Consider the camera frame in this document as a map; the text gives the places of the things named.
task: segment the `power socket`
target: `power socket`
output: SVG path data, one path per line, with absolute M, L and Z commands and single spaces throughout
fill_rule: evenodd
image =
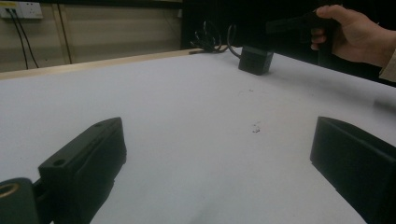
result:
M 43 19 L 43 13 L 39 3 L 33 2 L 9 2 L 0 1 L 0 16 L 4 19 L 10 19 L 11 16 L 6 9 L 15 9 L 20 19 Z
M 23 14 L 20 9 L 19 2 L 8 2 L 8 1 L 0 1 L 0 16 L 4 19 L 11 19 L 11 15 L 6 11 L 6 9 L 14 9 L 17 13 L 18 18 L 23 18 Z

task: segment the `black plastic part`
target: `black plastic part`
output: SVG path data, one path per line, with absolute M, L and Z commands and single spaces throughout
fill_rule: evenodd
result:
M 319 0 L 318 5 L 341 5 L 340 0 Z M 338 22 L 333 19 L 318 17 L 315 11 L 308 12 L 302 17 L 268 21 L 265 24 L 267 34 L 285 33 L 291 30 L 300 30 L 300 42 L 311 42 L 310 30 L 312 28 L 323 28 L 327 37 L 326 42 L 320 44 L 318 52 L 318 65 L 332 68 L 332 36 Z
M 274 53 L 270 50 L 242 47 L 238 68 L 242 71 L 260 76 L 268 72 Z
M 396 223 L 396 147 L 319 117 L 310 159 L 367 223 Z
M 0 183 L 0 223 L 41 224 L 29 179 L 15 178 Z
M 53 215 L 55 214 L 55 201 L 49 190 L 46 190 L 38 179 L 33 184 L 33 191 L 35 192 L 35 204 L 37 207 L 37 213 L 40 217 L 41 223 L 51 223 Z
M 116 118 L 91 126 L 42 163 L 41 181 L 56 202 L 54 222 L 90 223 L 125 162 L 121 119 Z

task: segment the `beige wall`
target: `beige wall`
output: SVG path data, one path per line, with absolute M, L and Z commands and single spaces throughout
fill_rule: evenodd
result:
M 40 67 L 179 49 L 181 20 L 174 9 L 49 4 L 41 9 L 43 20 L 21 21 Z M 0 72 L 23 69 L 15 26 L 0 19 Z

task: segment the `black handheld device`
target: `black handheld device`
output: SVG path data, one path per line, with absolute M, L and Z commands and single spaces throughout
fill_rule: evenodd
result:
M 342 5 L 341 0 L 319 0 L 318 5 Z M 290 30 L 300 30 L 300 42 L 308 43 L 311 41 L 310 30 L 313 28 L 323 28 L 326 32 L 326 42 L 321 44 L 318 52 L 318 65 L 323 67 L 331 67 L 332 57 L 332 36 L 338 25 L 333 19 L 322 19 L 317 16 L 315 11 L 308 12 L 302 17 L 282 19 L 276 21 L 268 21 L 265 24 L 266 33 L 268 35 L 275 33 L 285 33 Z
M 40 179 L 0 183 L 0 223 L 88 224 L 126 162 L 120 118 L 92 125 L 39 167 Z

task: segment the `white tabletop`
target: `white tabletop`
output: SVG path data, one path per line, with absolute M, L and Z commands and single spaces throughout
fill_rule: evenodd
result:
M 396 146 L 396 89 L 275 55 L 231 53 L 0 81 L 0 180 L 121 117 L 128 161 L 92 223 L 364 223 L 311 164 L 318 116 Z

